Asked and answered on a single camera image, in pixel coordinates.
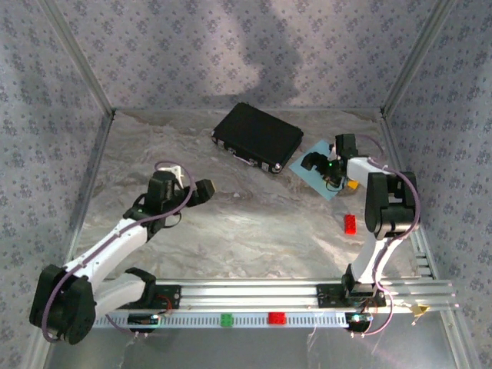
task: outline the black briefcase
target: black briefcase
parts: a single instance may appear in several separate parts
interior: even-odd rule
[[[219,148],[250,166],[280,173],[302,141],[304,133],[264,111],[240,102],[212,131]]]

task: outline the patterned wallpaper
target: patterned wallpaper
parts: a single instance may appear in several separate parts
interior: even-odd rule
[[[117,108],[378,107],[435,0],[58,1]]]
[[[458,2],[391,119],[442,278],[492,367],[492,2]]]
[[[103,113],[37,2],[0,4],[0,367],[19,367],[41,269],[66,257]]]

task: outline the yellow object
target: yellow object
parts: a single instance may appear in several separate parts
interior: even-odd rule
[[[427,305],[412,305],[410,306],[410,310],[414,313],[415,320],[412,322],[412,325],[415,325],[419,318],[424,315],[429,307]]]
[[[359,182],[357,181],[349,181],[347,183],[347,186],[355,190],[359,186]]]

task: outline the red lego brick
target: red lego brick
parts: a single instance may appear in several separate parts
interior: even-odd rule
[[[345,215],[345,234],[356,234],[357,222],[355,221],[355,215]]]
[[[285,313],[268,313],[268,323],[270,325],[286,325],[287,317]]]

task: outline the lego brick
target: lego brick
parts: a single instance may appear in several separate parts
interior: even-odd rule
[[[232,327],[234,324],[234,317],[232,314],[221,314],[221,326]]]
[[[357,187],[359,187],[359,182],[357,181],[349,181],[347,182],[347,186],[349,188],[352,188],[353,190],[357,189]]]
[[[287,317],[285,313],[268,313],[268,323],[270,325],[286,325]]]
[[[357,233],[357,222],[355,215],[347,214],[345,215],[345,234],[356,234]]]

